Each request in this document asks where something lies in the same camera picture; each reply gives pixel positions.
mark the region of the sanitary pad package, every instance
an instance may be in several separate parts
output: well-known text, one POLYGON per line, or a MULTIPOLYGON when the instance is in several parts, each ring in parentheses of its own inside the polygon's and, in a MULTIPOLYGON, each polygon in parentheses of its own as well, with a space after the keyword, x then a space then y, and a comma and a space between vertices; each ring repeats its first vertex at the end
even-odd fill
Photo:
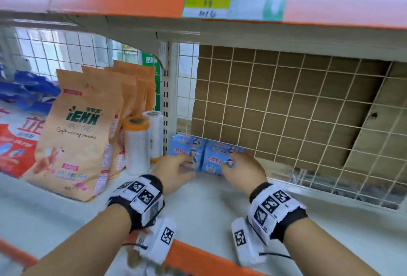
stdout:
POLYGON ((202 168, 202 156, 207 140, 196 138, 191 135, 177 134, 173 136, 170 144, 170 155, 181 153, 192 156, 197 171, 202 168))
POLYGON ((226 162, 230 167, 234 167, 234 162, 229 158, 229 153, 235 151, 243 152, 241 147, 224 144, 217 141, 209 141, 205 148, 205 156, 202 162, 202 171, 223 175, 221 165, 226 162))

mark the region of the hand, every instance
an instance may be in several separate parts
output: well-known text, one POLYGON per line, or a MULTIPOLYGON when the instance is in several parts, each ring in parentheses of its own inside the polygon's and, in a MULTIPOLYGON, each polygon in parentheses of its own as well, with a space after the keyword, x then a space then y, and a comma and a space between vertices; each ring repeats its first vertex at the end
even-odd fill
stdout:
POLYGON ((250 196, 257 186, 267 182, 266 172, 253 156, 234 152, 229 157, 234 161, 235 167, 223 164, 222 173, 237 190, 250 196))
POLYGON ((182 172, 181 166, 189 167, 192 156, 179 154, 174 156, 164 156, 156 165, 151 175, 158 177, 162 183, 163 194, 167 195, 176 191, 195 177, 195 171, 182 172))

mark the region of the orange washing powder bag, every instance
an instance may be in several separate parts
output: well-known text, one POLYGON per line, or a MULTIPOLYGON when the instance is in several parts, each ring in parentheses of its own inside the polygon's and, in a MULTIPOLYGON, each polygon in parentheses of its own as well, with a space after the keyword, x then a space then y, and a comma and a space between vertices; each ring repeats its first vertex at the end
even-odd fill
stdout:
POLYGON ((135 99, 137 96, 136 93, 136 78, 135 76, 128 76, 119 72, 114 72, 114 68, 106 67, 103 69, 97 69, 93 67, 87 67, 82 65, 83 73, 90 73, 97 75, 101 72, 108 72, 110 75, 116 77, 122 87, 123 95, 123 108, 118 118, 118 124, 114 137, 112 139, 113 146, 113 155, 112 155, 112 168, 108 174, 108 178, 115 178, 119 176, 120 171, 125 167, 125 148, 123 141, 123 120, 130 116, 130 113, 133 109, 135 99))
POLYGON ((106 187, 113 148, 109 141, 118 108, 119 80, 57 70, 61 93, 46 119, 27 181, 66 197, 88 201, 106 187))
POLYGON ((114 60, 113 63, 115 68, 118 67, 124 69, 123 73, 133 76, 135 75, 137 78, 137 87, 141 87, 141 90, 138 90, 138 99, 132 115, 141 116, 145 111, 154 110, 156 88, 154 79, 155 68, 116 60, 114 60))

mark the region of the yellow price label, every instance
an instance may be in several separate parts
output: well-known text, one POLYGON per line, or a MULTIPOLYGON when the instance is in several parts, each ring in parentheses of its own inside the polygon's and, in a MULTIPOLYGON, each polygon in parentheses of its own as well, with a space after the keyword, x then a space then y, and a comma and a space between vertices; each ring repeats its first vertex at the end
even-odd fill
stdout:
POLYGON ((185 8, 229 9, 231 0, 185 0, 185 8))

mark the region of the white shelf surface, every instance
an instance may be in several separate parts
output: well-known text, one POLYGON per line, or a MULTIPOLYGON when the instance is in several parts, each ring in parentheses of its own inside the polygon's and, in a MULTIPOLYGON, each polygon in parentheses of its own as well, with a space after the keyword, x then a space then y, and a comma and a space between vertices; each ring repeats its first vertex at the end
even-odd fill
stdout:
MULTIPOLYGON (((0 175, 0 238, 41 258, 103 210, 109 194, 132 178, 123 172, 93 201, 82 203, 0 175)), ((407 215, 300 186, 282 183, 282 187, 307 205, 311 219, 381 275, 405 273, 407 215)), ((230 225, 246 215, 246 196, 221 177, 199 173, 165 200, 163 213, 177 222, 176 239, 237 261, 230 225)), ((287 254, 278 241, 270 251, 287 254)), ((293 261, 280 257, 269 257, 255 269, 273 276, 301 275, 293 261)), ((108 274, 124 270, 120 252, 108 274)))

